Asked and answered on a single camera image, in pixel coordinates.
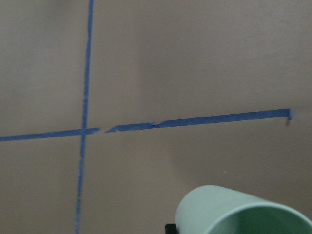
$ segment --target blue painter's tape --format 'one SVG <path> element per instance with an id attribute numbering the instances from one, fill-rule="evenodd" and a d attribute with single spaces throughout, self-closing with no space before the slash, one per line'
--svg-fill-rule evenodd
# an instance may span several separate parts
<path id="1" fill-rule="evenodd" d="M 119 125 L 119 126 L 113 127 L 112 129 L 107 131 L 107 133 L 112 133 L 116 131 L 127 132 L 127 131 L 145 130 L 145 129 L 153 129 L 153 128 L 171 128 L 171 127 L 179 127 L 179 126 L 234 122 L 234 121 L 277 118 L 277 117 L 288 117 L 289 119 L 291 119 L 293 117 L 293 112 L 291 109 L 280 109 L 280 110 L 271 110 L 271 111 L 231 114 L 231 115 L 223 115 L 223 116 L 175 119 L 175 120 L 163 121 L 160 124 L 154 124 L 153 122 L 149 122 L 149 123 Z"/>
<path id="2" fill-rule="evenodd" d="M 84 157 L 85 157 L 85 149 L 86 149 L 86 135 L 87 135 L 86 131 L 87 131 L 87 120 L 88 120 L 92 21 L 93 21 L 93 0 L 89 0 L 88 40 L 87 40 L 86 55 L 85 55 L 86 61 L 85 61 L 85 70 L 84 70 L 84 92 L 83 92 L 82 127 L 81 127 L 81 142 L 80 142 L 80 161 L 79 161 L 79 170 L 78 170 L 78 185 L 77 185 L 77 201 L 76 201 L 74 234 L 79 234 L 79 228 L 80 228 L 83 167 L 84 167 Z"/>
<path id="3" fill-rule="evenodd" d="M 99 131 L 99 128 L 89 128 L 86 130 L 86 134 L 94 134 Z M 0 136 L 1 141 L 15 141 L 15 140 L 32 140 L 41 138 L 53 138 L 53 137 L 69 137 L 69 136 L 79 136 L 81 135 L 81 129 L 59 131 L 59 132 L 49 132 L 41 134 L 27 134 L 27 135 L 16 135 L 16 136 Z"/>

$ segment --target vertical tape strip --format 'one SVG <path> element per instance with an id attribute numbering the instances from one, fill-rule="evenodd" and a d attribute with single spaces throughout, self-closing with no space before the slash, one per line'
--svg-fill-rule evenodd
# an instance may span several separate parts
<path id="1" fill-rule="evenodd" d="M 83 110 L 82 110 L 82 127 L 81 127 L 81 144 L 80 144 L 80 161 L 78 172 L 77 201 L 74 234 L 79 234 L 80 214 L 81 214 L 81 195 L 83 184 L 83 167 L 86 149 L 86 129 L 88 121 L 88 97 L 89 97 L 89 76 L 90 76 L 90 54 L 92 39 L 92 19 L 93 19 L 93 0 L 89 0 L 88 11 L 88 40 L 86 46 L 86 61 L 84 72 L 84 92 L 83 92 Z"/>

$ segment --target horizontal tape strip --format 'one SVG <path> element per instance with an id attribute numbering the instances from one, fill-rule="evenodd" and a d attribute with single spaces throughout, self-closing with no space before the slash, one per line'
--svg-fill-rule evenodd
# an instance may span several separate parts
<path id="1" fill-rule="evenodd" d="M 99 128 L 88 128 L 86 129 L 86 134 L 94 134 L 99 131 Z M 68 130 L 68 131 L 59 131 L 59 132 L 49 132 L 41 134 L 28 134 L 28 135 L 16 135 L 16 136 L 0 136 L 1 141 L 14 141 L 14 140 L 31 140 L 31 139 L 40 139 L 40 138 L 52 138 L 52 137 L 69 137 L 69 136 L 80 136 L 81 129 Z"/>
<path id="2" fill-rule="evenodd" d="M 145 129 L 153 129 L 153 128 L 171 128 L 171 127 L 179 127 L 179 126 L 234 122 L 234 121 L 277 118 L 277 117 L 288 117 L 288 119 L 292 119 L 293 112 L 291 109 L 280 109 L 280 110 L 248 112 L 248 113 L 222 115 L 222 116 L 175 119 L 175 120 L 163 121 L 160 124 L 148 122 L 148 123 L 118 125 L 108 130 L 107 133 L 113 133 L 117 131 L 127 132 L 127 131 L 145 130 Z"/>

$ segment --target black object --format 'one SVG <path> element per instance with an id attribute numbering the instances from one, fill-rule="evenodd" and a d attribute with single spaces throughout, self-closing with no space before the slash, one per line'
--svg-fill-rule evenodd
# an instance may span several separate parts
<path id="1" fill-rule="evenodd" d="M 170 223 L 166 224 L 165 230 L 166 230 L 166 234 L 178 234 L 175 223 L 173 223 L 173 224 L 170 224 Z"/>

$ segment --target cup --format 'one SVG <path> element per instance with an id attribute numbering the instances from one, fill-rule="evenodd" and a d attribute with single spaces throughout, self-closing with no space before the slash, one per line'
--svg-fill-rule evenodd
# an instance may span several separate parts
<path id="1" fill-rule="evenodd" d="M 175 215 L 179 234 L 312 234 L 300 212 L 215 185 L 189 192 Z"/>

